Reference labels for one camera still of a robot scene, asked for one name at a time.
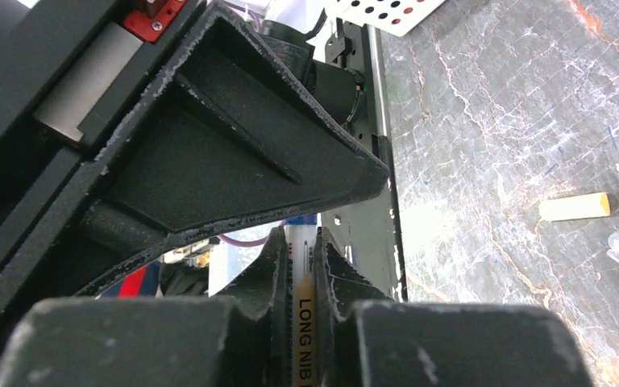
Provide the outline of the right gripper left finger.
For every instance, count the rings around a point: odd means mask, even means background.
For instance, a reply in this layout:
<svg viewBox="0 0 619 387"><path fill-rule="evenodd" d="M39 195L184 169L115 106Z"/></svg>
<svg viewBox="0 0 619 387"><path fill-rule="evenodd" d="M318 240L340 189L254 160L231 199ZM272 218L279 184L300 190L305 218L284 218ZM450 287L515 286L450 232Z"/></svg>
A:
<svg viewBox="0 0 619 387"><path fill-rule="evenodd" d="M53 298L15 326L0 386L282 386L285 233L211 297Z"/></svg>

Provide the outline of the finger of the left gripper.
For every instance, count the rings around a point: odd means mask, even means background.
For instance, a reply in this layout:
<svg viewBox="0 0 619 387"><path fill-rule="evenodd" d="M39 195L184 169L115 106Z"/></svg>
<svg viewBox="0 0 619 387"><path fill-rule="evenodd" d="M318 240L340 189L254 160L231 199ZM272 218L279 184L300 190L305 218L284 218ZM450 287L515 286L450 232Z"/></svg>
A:
<svg viewBox="0 0 619 387"><path fill-rule="evenodd" d="M83 169L93 187L75 249L77 295L188 243L374 198L388 179L262 37L216 2Z"/></svg>

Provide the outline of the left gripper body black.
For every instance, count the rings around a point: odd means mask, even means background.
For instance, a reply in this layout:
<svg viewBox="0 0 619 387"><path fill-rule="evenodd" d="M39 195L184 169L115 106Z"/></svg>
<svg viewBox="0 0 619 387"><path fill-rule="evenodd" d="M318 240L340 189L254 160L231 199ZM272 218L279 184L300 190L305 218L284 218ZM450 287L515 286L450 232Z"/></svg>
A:
<svg viewBox="0 0 619 387"><path fill-rule="evenodd" d="M33 231L177 32L204 8L169 1L156 46L121 22L132 1L41 1L0 39L0 353L57 229Z"/></svg>

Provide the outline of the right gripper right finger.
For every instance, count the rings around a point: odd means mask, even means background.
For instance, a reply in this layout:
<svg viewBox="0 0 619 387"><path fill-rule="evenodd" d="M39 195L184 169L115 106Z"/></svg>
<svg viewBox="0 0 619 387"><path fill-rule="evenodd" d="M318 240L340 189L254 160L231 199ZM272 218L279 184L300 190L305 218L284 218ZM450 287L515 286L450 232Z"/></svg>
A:
<svg viewBox="0 0 619 387"><path fill-rule="evenodd" d="M565 324L537 306L397 302L339 251L315 248L325 386L589 386Z"/></svg>

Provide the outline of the yellow pen cap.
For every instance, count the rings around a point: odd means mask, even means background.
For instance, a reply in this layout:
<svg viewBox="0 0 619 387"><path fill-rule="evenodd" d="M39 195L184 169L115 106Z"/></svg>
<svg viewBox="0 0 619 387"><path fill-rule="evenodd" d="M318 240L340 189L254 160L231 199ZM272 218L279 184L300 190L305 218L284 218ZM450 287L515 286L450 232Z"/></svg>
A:
<svg viewBox="0 0 619 387"><path fill-rule="evenodd" d="M600 192L545 200L539 204L538 213L542 220L558 222L608 217L611 207L607 193Z"/></svg>

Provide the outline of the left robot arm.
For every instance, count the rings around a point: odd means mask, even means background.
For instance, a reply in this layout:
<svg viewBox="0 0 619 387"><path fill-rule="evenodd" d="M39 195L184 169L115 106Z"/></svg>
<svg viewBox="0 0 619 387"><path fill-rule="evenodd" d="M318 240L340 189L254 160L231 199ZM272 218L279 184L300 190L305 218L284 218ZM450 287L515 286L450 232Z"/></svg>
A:
<svg viewBox="0 0 619 387"><path fill-rule="evenodd" d="M364 77L220 1L0 1L0 357L48 298L375 197Z"/></svg>

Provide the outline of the white plastic basket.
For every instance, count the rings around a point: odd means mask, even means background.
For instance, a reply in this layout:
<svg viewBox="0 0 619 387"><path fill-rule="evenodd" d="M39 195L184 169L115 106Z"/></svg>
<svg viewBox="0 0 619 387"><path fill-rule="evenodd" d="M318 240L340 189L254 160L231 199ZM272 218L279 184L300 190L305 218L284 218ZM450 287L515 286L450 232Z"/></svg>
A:
<svg viewBox="0 0 619 387"><path fill-rule="evenodd" d="M402 37L445 0L330 0L326 13L359 27L365 25Z"/></svg>

